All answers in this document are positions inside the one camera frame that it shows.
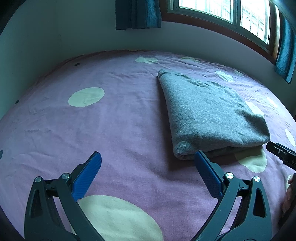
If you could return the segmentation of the person's right hand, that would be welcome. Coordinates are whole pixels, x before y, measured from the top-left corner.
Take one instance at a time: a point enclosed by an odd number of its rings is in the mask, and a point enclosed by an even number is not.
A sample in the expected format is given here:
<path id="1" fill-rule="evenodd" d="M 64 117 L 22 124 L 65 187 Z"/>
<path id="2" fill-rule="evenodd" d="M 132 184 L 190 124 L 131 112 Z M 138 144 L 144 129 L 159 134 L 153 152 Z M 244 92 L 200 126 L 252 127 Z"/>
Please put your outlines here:
<path id="1" fill-rule="evenodd" d="M 290 209 L 291 204 L 292 204 L 292 193 L 293 193 L 292 183 L 293 183 L 294 179 L 295 179 L 295 173 L 293 175 L 288 176 L 288 179 L 285 184 L 286 193 L 285 193 L 285 197 L 284 197 L 283 205 L 282 205 L 283 213 L 286 213 L 287 210 Z"/>

